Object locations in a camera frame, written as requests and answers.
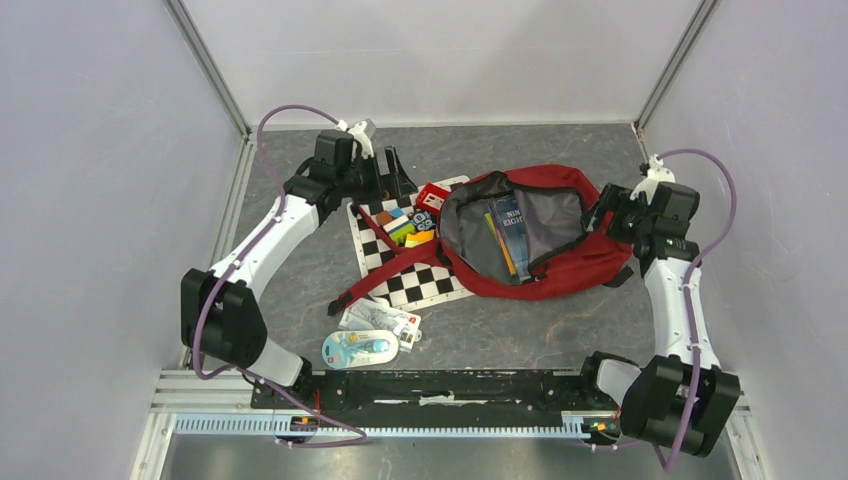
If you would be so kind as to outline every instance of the gray floor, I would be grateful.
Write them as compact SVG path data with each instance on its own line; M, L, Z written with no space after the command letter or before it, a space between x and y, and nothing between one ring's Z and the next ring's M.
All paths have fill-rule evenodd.
M311 156L316 132L269 132L266 147L281 177ZM375 146L395 145L422 185L540 163L583 170L602 188L635 185L642 157L628 125L541 125L378 130ZM239 218L241 241L271 207L276 186L255 161ZM324 368L321 343L339 318L328 303L359 279L346 214L334 213L298 246L265 290L260 307L271 337ZM379 368L577 368L594 350L645 363L653 354L647 291L636 277L542 302L469 297L418 311L424 337L411 353Z
M740 478L727 436L706 458L663 472L645 444L592 454L566 440L372 439L364 447L288 450L270 438L176 435L162 479L689 479Z

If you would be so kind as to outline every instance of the black and white checkerboard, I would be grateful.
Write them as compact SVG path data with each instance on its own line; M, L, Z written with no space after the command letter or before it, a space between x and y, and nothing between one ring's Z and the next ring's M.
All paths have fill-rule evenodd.
M468 177L461 176L434 183L451 189L451 186L461 185L467 181ZM372 216L394 208L400 208L404 213L410 214L414 204L415 195L411 195L398 200L362 205L362 208ZM359 272L364 278L368 272L394 258L395 254L388 245L377 238L364 220L358 218L358 215L354 216L350 210L350 204L346 210L356 257L359 260ZM450 270L416 263L378 285L370 295L373 298L386 299L392 307L412 311L474 294L463 287Z

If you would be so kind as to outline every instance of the open backpack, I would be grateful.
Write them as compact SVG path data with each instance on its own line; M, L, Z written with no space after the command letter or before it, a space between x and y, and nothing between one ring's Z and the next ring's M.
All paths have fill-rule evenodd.
M358 214L395 257L331 302L328 313L341 312L415 263L448 268L465 288L483 297L542 300L598 285L619 286L633 274L624 267L630 246L586 232L580 222L598 197L583 172L564 165L489 172L453 190L440 209L436 238L412 248L396 245L359 208ZM491 205L500 199L520 210L526 229L525 275L504 262L503 242L487 223Z

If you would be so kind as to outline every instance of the blue book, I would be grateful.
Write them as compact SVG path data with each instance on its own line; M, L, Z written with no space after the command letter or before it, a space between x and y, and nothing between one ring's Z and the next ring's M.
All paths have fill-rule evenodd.
M518 207L518 200L515 195L495 198L489 203L489 210L494 217L495 227L506 244L519 280L527 280L530 278L530 272L527 270L530 263L530 255L527 252L527 226Z

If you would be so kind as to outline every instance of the small box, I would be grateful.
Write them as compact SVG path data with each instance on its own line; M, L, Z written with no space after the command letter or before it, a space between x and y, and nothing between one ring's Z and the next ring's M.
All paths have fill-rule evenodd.
M385 230L386 233L392 233L393 231L403 227L406 224L412 225L412 223L409 222L409 219L406 218L406 215L404 215L400 218L396 218L396 219L392 220L391 222L383 225L383 230Z
M423 232L412 233L406 236L406 243L404 243L404 246L416 247L418 245L421 245L422 243L427 243L434 238L436 238L436 232L432 230L425 230Z
M391 216L389 212L380 212L376 216L377 224L381 227L388 225L394 219L395 217Z
M389 215L391 215L391 216L392 216L392 218L400 218L400 217L405 217L405 216L406 216L406 214L405 214L405 213L403 213L403 210L401 210L401 209L400 209L400 208L398 208L398 207L395 207L395 208L393 208L393 209L389 210Z
M410 233L415 233L415 225L406 222L402 227L389 232L389 237L397 245L403 245Z
M424 185L424 188L415 197L415 206L430 212L433 216L438 216L439 211L442 209L442 204L445 203L448 195L450 195L448 190L428 183Z

